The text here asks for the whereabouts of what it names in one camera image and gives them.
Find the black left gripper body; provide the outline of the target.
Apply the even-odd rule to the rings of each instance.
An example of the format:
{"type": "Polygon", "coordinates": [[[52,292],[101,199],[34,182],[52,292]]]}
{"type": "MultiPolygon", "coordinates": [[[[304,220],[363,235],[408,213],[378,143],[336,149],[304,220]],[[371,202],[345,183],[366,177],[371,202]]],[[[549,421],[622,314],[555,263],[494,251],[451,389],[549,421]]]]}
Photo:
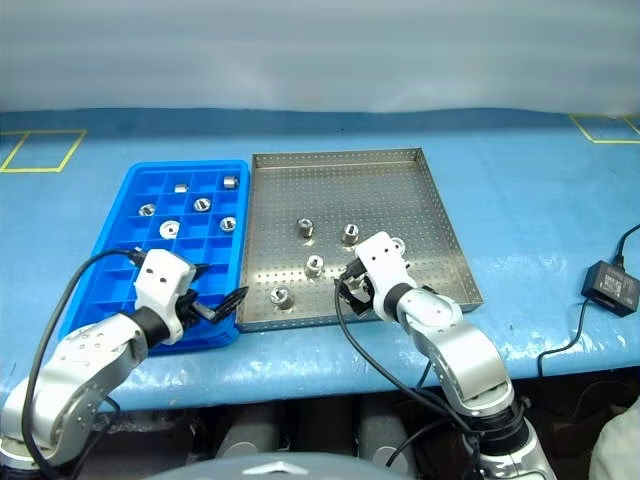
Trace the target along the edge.
{"type": "Polygon", "coordinates": [[[198,293],[193,289],[188,289],[184,295],[176,300],[175,312],[182,325],[196,325],[200,321],[200,316],[193,304],[198,299],[198,293]]]}

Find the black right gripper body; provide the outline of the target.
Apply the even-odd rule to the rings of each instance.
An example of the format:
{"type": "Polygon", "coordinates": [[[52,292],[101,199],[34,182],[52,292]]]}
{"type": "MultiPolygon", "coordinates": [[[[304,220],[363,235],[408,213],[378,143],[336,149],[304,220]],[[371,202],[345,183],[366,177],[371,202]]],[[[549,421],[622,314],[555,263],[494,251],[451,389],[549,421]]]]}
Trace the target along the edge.
{"type": "Polygon", "coordinates": [[[369,277],[368,274],[364,274],[362,276],[362,279],[361,279],[361,290],[365,294],[365,296],[367,297],[367,299],[365,301],[365,308],[364,308],[363,312],[361,313],[361,316],[371,316],[371,315],[376,316],[377,313],[375,311],[375,305],[374,305],[375,288],[374,288],[373,283],[371,281],[371,278],[369,277]]]}

